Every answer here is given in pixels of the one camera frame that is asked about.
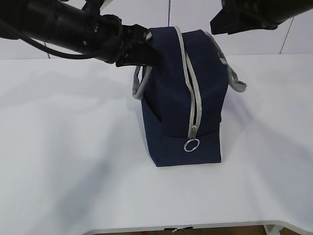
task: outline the black cable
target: black cable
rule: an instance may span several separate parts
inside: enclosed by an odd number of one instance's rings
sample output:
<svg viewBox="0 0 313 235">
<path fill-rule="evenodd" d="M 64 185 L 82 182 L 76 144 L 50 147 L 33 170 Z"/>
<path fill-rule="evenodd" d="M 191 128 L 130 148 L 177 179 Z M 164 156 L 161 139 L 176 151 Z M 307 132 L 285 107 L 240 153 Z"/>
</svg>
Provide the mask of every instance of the black cable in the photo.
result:
<svg viewBox="0 0 313 235">
<path fill-rule="evenodd" d="M 117 37 L 121 37 L 122 35 L 122 23 L 120 22 L 119 18 L 117 16 L 114 16 L 116 21 L 118 22 L 118 35 Z M 30 37 L 26 36 L 25 34 L 19 32 L 18 30 L 16 30 L 14 27 L 12 27 L 11 25 L 7 24 L 6 22 L 0 20 L 0 26 L 2 26 L 4 29 L 6 29 L 8 32 L 10 32 L 11 34 L 14 34 L 15 36 L 17 36 L 18 38 L 20 38 L 21 40 L 23 40 L 24 42 L 32 45 L 33 47 L 42 50 L 46 53 L 49 53 L 51 55 L 54 56 L 58 56 L 61 58 L 65 58 L 65 59 L 72 59 L 72 60 L 85 60 L 85 59 L 92 59 L 95 58 L 97 56 L 102 55 L 106 48 L 103 47 L 101 50 L 97 51 L 97 52 L 91 52 L 88 54 L 68 54 L 68 53 L 63 53 L 54 49 L 51 49 L 49 47 L 46 47 L 38 42 L 36 42 L 35 40 L 31 39 Z"/>
</svg>

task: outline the metal ring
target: metal ring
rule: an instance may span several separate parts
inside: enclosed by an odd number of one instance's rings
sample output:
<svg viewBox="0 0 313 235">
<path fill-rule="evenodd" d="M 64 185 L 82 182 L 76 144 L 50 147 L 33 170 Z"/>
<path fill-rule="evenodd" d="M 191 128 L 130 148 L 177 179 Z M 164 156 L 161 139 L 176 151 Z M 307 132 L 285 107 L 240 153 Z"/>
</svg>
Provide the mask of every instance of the metal ring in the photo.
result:
<svg viewBox="0 0 313 235">
<path fill-rule="evenodd" d="M 196 145 L 193 149 L 187 150 L 188 144 L 190 144 L 192 141 L 196 141 L 196 142 L 197 142 L 197 145 Z M 200 145 L 200 140 L 198 140 L 198 139 L 190 139 L 190 140 L 188 140 L 188 141 L 185 143 L 185 145 L 184 145 L 184 150 L 185 150 L 187 153 L 190 153 L 190 152 L 195 151 L 195 150 L 199 147 L 199 145 Z"/>
</svg>

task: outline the insulated bag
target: insulated bag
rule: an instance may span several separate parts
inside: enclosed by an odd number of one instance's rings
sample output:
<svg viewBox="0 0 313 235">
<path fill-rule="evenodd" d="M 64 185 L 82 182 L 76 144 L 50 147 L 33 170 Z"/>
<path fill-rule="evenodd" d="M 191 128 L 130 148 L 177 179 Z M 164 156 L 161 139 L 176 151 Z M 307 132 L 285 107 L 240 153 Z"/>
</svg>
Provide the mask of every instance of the insulated bag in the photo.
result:
<svg viewBox="0 0 313 235">
<path fill-rule="evenodd" d="M 202 30 L 152 28 L 147 40 L 163 54 L 163 64 L 136 68 L 133 96 L 142 102 L 151 158 L 156 166 L 220 163 L 226 91 L 230 85 L 244 92 L 246 84 Z"/>
</svg>

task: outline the white table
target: white table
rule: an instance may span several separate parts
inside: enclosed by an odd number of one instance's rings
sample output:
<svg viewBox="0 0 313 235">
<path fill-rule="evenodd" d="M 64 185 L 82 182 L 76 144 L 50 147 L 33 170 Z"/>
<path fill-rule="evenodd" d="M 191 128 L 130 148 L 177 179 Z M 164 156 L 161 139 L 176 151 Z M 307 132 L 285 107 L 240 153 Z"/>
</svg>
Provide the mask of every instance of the white table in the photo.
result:
<svg viewBox="0 0 313 235">
<path fill-rule="evenodd" d="M 229 56 L 223 163 L 157 168 L 133 68 L 0 61 L 0 234 L 276 224 L 313 232 L 313 55 Z"/>
</svg>

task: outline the table leg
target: table leg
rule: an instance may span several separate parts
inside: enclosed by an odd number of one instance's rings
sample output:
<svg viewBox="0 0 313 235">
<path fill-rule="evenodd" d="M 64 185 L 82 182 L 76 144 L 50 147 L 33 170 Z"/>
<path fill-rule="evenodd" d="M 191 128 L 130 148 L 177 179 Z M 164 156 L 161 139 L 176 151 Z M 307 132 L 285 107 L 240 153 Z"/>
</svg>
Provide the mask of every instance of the table leg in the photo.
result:
<svg viewBox="0 0 313 235">
<path fill-rule="evenodd" d="M 279 225 L 264 225 L 264 229 L 267 235 L 280 235 L 280 231 L 283 228 L 283 226 Z"/>
</svg>

